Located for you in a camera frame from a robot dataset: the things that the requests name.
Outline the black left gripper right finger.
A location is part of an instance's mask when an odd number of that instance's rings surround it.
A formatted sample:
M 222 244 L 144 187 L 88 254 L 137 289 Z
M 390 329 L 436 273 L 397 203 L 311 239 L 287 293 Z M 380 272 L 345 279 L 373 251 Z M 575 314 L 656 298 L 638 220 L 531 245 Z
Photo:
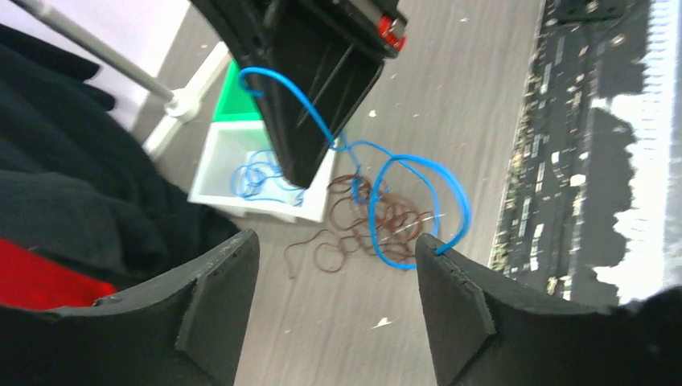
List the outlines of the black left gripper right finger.
M 678 385 L 681 289 L 624 306 L 543 294 L 448 249 L 416 243 L 440 385 Z

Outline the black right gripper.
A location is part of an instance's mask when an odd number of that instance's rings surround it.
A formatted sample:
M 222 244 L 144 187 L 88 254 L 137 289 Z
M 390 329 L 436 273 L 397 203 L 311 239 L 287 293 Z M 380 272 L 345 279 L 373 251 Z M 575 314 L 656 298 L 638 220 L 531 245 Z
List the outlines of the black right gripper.
M 193 1 L 242 68 L 274 70 L 297 86 L 337 136 L 406 41 L 397 1 Z M 328 140 L 299 99 L 265 75 L 245 77 L 286 179 L 308 188 Z

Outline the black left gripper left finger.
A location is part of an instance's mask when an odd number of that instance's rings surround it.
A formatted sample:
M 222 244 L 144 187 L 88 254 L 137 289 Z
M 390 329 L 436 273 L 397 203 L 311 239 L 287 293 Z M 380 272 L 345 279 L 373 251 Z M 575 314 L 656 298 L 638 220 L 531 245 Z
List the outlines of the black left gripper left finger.
M 4 385 L 231 385 L 259 270 L 257 234 L 90 307 L 1 309 Z

